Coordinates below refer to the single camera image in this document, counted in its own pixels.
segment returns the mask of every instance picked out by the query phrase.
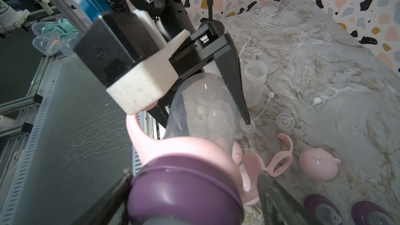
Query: clear plastic bottle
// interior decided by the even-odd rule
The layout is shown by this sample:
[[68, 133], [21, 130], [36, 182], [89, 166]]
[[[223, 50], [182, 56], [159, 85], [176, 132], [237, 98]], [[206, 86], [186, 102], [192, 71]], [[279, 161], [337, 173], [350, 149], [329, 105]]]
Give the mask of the clear plastic bottle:
[[242, 72], [243, 95], [247, 107], [256, 105], [264, 90], [268, 68], [262, 61], [250, 61]]
[[200, 137], [232, 154], [239, 112], [221, 77], [193, 75], [182, 83], [172, 101], [164, 139]]

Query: pink bottle handle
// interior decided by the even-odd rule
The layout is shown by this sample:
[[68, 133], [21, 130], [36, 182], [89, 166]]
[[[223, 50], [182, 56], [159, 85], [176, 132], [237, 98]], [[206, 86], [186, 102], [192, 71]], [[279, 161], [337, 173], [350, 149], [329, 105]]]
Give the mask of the pink bottle handle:
[[[287, 168], [290, 166], [290, 164], [293, 161], [293, 155], [292, 155], [292, 151], [293, 151], [293, 142], [292, 139], [290, 139], [290, 137], [286, 134], [280, 133], [279, 135], [277, 135], [279, 139], [283, 140], [284, 142], [286, 142], [289, 147], [290, 150], [289, 151], [280, 151], [278, 153], [276, 153], [273, 157], [273, 159], [271, 160], [271, 162], [269, 163], [268, 167], [265, 168], [265, 171], [268, 172], [268, 174], [270, 174], [272, 177], [277, 177], [280, 174], [282, 174], [283, 172], [285, 172], [285, 170], [287, 170]], [[277, 166], [277, 164], [282, 161], [283, 159], [287, 158], [287, 161], [285, 164], [283, 164], [282, 166], [280, 166], [279, 168], [277, 168], [275, 171], [275, 167]]]

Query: purple bottle collar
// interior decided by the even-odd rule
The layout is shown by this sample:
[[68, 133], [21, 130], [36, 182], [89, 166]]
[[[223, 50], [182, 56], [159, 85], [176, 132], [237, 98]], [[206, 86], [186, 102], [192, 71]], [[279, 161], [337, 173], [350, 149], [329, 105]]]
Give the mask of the purple bottle collar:
[[393, 220], [393, 218], [383, 208], [370, 201], [359, 201], [351, 208], [351, 215], [355, 225], [373, 225], [370, 222], [370, 214], [373, 211], [378, 211], [385, 214]]
[[304, 207], [308, 210], [308, 212], [312, 215], [316, 215], [316, 210], [317, 206], [319, 204], [327, 204], [330, 207], [334, 209], [334, 211], [340, 216], [340, 212], [338, 208], [331, 202], [328, 198], [322, 196], [322, 195], [310, 195], [309, 197], [306, 198], [304, 201]]
[[240, 225], [244, 218], [233, 180], [206, 162], [183, 156], [146, 164], [132, 181], [127, 208], [133, 224], [172, 217], [196, 225]]

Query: pink handle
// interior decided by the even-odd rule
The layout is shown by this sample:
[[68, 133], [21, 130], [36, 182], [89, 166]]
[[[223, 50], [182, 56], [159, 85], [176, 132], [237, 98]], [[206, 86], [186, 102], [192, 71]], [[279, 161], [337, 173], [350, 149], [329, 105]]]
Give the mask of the pink handle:
[[[285, 164], [283, 164], [282, 166], [280, 166], [279, 168], [277, 168], [274, 171], [274, 168], [277, 166], [277, 164], [285, 158], [287, 158], [287, 161], [285, 162]], [[265, 171], [267, 171], [268, 174], [270, 174], [272, 177], [277, 177], [280, 174], [282, 174], [283, 172], [285, 172], [285, 170], [287, 170], [287, 168], [292, 163], [292, 160], [293, 160], [292, 153], [290, 153], [288, 151], [278, 152], [278, 153], [276, 153], [276, 155], [274, 155], [274, 157], [271, 160], [271, 162], [269, 163], [268, 167], [265, 168]]]
[[265, 165], [260, 156], [254, 152], [248, 151], [243, 156], [243, 166], [246, 172], [242, 172], [243, 182], [250, 183], [250, 189], [244, 191], [243, 202], [247, 205], [254, 205], [260, 201], [257, 190], [257, 179]]
[[[292, 151], [293, 151], [293, 142], [292, 139], [290, 139], [290, 137], [286, 134], [280, 133], [277, 135], [279, 139], [281, 139], [282, 141], [286, 142], [287, 145], [289, 145], [289, 151], [280, 151], [278, 153], [276, 153], [273, 157], [273, 159], [271, 160], [271, 162], [269, 163], [268, 167], [265, 168], [265, 171], [268, 172], [268, 174], [270, 174], [272, 177], [277, 177], [280, 174], [282, 174], [283, 172], [285, 172], [285, 170], [287, 170], [287, 168], [290, 166], [290, 164], [293, 161], [293, 155], [292, 155]], [[275, 171], [275, 167], [277, 166], [277, 164], [282, 161], [283, 159], [287, 158], [287, 161], [285, 162], [285, 164], [283, 164], [282, 166], [280, 166], [279, 168], [277, 168]]]

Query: clear plastic lid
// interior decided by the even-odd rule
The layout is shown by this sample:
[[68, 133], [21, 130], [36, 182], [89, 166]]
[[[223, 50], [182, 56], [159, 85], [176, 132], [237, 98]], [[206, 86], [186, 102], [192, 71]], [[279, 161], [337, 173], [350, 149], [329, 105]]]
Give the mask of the clear plastic lid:
[[164, 138], [204, 138], [221, 145], [231, 155], [238, 117], [223, 79], [211, 73], [199, 73], [178, 88]]
[[288, 113], [280, 113], [276, 117], [276, 123], [281, 129], [292, 129], [294, 127], [295, 121], [294, 117]]

